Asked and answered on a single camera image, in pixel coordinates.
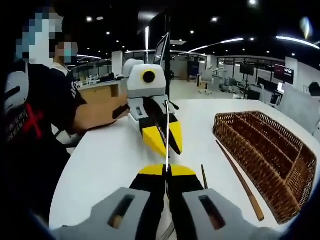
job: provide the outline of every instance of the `black ceiling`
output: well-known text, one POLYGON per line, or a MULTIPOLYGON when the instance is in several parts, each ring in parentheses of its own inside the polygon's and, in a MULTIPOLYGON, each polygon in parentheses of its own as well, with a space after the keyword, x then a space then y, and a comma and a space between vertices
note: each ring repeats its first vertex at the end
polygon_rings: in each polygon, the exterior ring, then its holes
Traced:
POLYGON ((172 50, 190 51, 224 40, 244 38, 244 41, 207 47, 197 52, 217 56, 255 55, 284 59, 295 53, 295 58, 320 68, 320 50, 298 43, 280 41, 275 36, 305 39, 300 21, 308 17, 313 35, 307 41, 320 40, 320 17, 317 1, 308 0, 217 0, 190 2, 181 0, 162 1, 151 5, 147 1, 74 1, 71 10, 78 22, 80 38, 79 54, 106 58, 113 51, 145 49, 144 29, 150 26, 149 49, 155 49, 165 34, 165 15, 170 15, 172 40, 186 41, 172 50))

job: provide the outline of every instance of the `wooden stick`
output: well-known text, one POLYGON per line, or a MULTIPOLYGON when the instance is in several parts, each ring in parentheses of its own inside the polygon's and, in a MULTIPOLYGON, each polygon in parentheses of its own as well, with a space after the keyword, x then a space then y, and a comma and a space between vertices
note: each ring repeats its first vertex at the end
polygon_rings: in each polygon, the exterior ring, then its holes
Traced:
POLYGON ((221 148, 222 152, 224 153, 226 159, 228 159, 229 163, 231 164, 231 167, 233 168, 235 174, 237 175, 237 177, 240 180, 240 183, 242 184, 246 194, 249 197, 249 200, 252 204, 252 207, 255 211, 255 214, 258 218, 258 220, 261 222, 265 219, 264 213, 262 212, 259 203, 257 201, 257 199, 255 198, 254 194, 252 193, 252 191, 250 190, 248 184, 246 183, 244 177, 241 175, 241 173, 239 172, 239 170, 237 169, 236 165, 234 164, 234 162, 231 160, 231 158, 229 157, 229 155, 227 154, 226 150, 224 150, 224 148, 221 146, 221 144, 218 142, 218 140, 215 140, 216 143, 218 144, 218 146, 221 148))
POLYGON ((205 169, 204 169, 203 164, 201 164, 201 170, 202 170, 202 176, 203 176, 204 189, 208 189, 208 183, 207 183, 207 178, 206 178, 205 169))

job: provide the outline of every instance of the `red x mark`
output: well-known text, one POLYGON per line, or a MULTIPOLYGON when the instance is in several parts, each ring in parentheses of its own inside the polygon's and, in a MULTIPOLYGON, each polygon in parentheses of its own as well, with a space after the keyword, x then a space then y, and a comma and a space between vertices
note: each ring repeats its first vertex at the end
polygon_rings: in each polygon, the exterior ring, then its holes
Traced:
POLYGON ((42 136, 42 132, 37 122, 38 120, 41 120, 44 118, 44 114, 42 112, 39 112, 37 115, 35 115, 29 103, 26 104, 25 108, 29 118, 27 122, 25 122, 25 124, 23 125, 23 131, 26 133, 30 130, 31 127, 34 127, 36 132, 36 137, 37 139, 40 139, 42 136))

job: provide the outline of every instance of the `person's arm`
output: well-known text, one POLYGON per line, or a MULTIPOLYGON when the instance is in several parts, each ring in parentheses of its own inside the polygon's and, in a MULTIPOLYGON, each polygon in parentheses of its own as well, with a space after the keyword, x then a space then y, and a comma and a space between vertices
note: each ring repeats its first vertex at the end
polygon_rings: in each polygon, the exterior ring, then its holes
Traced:
POLYGON ((112 97, 108 102, 86 103, 73 83, 61 72, 51 70, 50 115, 52 124, 68 133, 83 133, 89 129, 109 125, 126 116, 125 111, 116 119, 113 112, 127 104, 127 95, 112 97))

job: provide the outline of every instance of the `wicker basket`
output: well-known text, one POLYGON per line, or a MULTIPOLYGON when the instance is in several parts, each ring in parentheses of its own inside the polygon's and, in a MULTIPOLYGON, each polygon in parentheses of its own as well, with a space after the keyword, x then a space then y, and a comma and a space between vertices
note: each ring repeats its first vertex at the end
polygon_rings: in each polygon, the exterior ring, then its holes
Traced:
POLYGON ((315 154, 259 111, 219 113, 213 134, 246 172, 278 224, 296 216, 314 182, 315 154))

